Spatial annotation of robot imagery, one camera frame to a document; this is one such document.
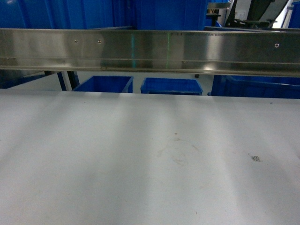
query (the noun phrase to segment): metal frame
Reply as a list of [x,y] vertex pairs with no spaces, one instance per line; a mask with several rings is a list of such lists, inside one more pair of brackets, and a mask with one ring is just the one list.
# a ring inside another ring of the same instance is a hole
[[209,2],[207,4],[207,9],[223,9],[223,8],[229,8],[231,5],[230,2],[224,2],[224,3],[219,3],[219,2]]
[[0,29],[0,69],[300,76],[299,34]]

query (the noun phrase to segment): white table surface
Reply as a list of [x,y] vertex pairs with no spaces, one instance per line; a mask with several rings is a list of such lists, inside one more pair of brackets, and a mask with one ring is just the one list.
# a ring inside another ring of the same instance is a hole
[[0,90],[0,224],[298,225],[300,100]]

